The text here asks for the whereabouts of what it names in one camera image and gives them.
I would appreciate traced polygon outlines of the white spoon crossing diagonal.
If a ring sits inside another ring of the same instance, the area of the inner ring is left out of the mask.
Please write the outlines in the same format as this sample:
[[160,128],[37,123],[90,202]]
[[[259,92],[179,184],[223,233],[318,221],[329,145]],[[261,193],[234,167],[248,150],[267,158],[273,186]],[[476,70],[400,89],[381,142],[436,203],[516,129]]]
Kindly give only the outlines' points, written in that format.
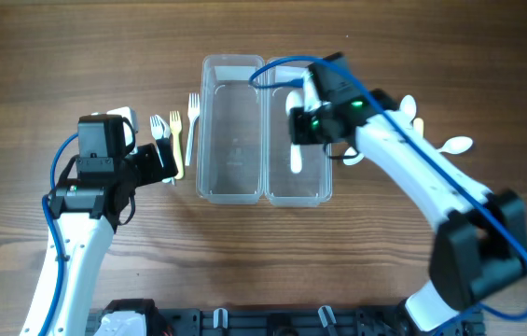
[[[290,117],[294,107],[303,107],[302,96],[299,90],[292,90],[288,93],[285,101],[285,113]],[[293,174],[299,174],[302,170],[302,157],[299,145],[290,146],[290,169]]]

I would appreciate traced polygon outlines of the white spoon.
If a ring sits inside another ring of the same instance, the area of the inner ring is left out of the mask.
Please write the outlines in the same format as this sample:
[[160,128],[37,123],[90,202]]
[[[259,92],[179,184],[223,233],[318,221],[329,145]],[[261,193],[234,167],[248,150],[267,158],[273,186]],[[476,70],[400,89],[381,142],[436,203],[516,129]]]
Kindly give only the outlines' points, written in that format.
[[342,162],[346,166],[352,166],[363,160],[365,156],[354,147],[349,147],[343,154]]
[[454,136],[448,139],[437,151],[451,155],[459,155],[469,150],[474,144],[468,136]]
[[408,123],[412,123],[417,114],[415,99],[411,95],[404,96],[400,102],[399,111],[403,114]]

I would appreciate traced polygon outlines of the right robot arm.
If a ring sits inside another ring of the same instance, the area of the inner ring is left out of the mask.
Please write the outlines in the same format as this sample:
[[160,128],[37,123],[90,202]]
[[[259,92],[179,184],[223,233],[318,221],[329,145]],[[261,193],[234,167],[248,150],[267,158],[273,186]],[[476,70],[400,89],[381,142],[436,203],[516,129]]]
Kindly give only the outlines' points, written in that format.
[[527,218],[520,196],[495,193],[413,131],[381,90],[369,90],[342,54],[305,57],[304,105],[289,121],[295,145],[346,141],[376,163],[419,207],[434,244],[429,280],[404,303],[416,330],[439,334],[475,309],[527,318]]

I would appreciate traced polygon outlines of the white plastic fork tall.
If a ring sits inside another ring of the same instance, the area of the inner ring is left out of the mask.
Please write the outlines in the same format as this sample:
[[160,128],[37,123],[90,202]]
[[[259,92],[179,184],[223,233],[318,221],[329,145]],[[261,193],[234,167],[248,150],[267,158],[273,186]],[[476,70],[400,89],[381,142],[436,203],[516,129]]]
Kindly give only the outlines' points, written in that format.
[[189,129],[187,136],[187,149],[185,156],[185,166],[191,164],[193,146],[194,146],[194,131],[196,122],[201,113],[200,95],[196,92],[192,92],[188,99],[187,116],[189,120]]

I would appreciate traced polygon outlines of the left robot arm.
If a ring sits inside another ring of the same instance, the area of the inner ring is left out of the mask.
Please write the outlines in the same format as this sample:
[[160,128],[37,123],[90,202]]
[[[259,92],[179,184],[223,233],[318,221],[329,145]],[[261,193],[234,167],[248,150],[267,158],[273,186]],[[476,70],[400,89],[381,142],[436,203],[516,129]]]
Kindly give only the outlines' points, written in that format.
[[164,136],[136,143],[138,121],[125,106],[83,116],[71,139],[78,152],[50,175],[42,198],[49,227],[46,256],[22,327],[24,335],[81,335],[105,253],[120,215],[136,208],[138,188],[178,173]]

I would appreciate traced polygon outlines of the yellow plastic fork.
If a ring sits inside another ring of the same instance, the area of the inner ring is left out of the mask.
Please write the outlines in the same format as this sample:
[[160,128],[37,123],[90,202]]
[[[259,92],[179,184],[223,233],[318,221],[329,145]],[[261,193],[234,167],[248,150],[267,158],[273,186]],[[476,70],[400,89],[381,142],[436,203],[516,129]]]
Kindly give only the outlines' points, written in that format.
[[177,169],[175,179],[182,179],[184,177],[184,163],[181,149],[182,121],[180,113],[175,110],[170,112],[170,126],[173,137],[173,157]]

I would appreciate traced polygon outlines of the yellow plastic spoon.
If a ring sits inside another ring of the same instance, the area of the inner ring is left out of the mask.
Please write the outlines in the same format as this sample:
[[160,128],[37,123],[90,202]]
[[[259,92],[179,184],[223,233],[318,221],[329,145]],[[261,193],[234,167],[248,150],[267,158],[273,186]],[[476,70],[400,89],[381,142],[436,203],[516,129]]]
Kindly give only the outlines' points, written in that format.
[[424,120],[421,118],[416,118],[412,122],[413,130],[420,135],[420,137],[424,136]]

